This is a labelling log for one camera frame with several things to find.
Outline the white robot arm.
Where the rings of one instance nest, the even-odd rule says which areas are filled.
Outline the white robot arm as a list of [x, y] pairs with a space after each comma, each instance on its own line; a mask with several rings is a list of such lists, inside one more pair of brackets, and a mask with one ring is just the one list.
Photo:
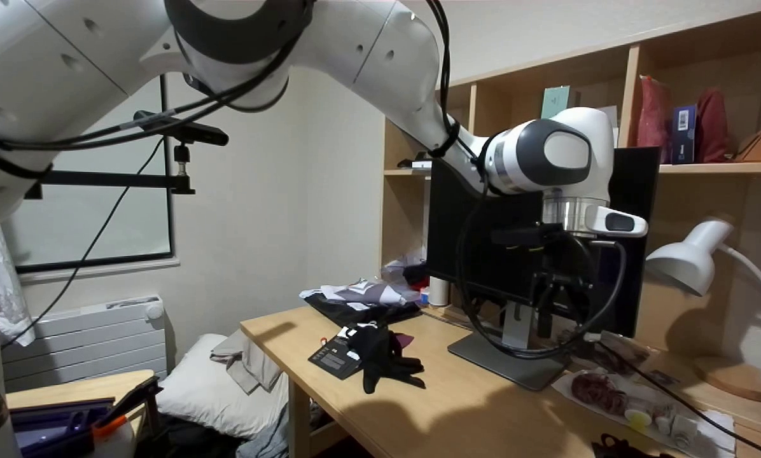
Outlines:
[[570, 108], [476, 137], [437, 83], [449, 39], [403, 0], [0, 0], [0, 222], [65, 151], [129, 143], [94, 123], [168, 71], [201, 101], [261, 111], [305, 66], [374, 105], [392, 124], [499, 197], [543, 197], [543, 222], [576, 236], [642, 236], [642, 216], [612, 207], [613, 137], [603, 111]]

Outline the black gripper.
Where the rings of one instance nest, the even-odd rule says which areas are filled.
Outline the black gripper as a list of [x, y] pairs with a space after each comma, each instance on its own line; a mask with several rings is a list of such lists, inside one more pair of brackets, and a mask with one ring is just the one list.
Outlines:
[[493, 230], [501, 295], [539, 314], [586, 324], [593, 315], [597, 268], [589, 246], [556, 226]]

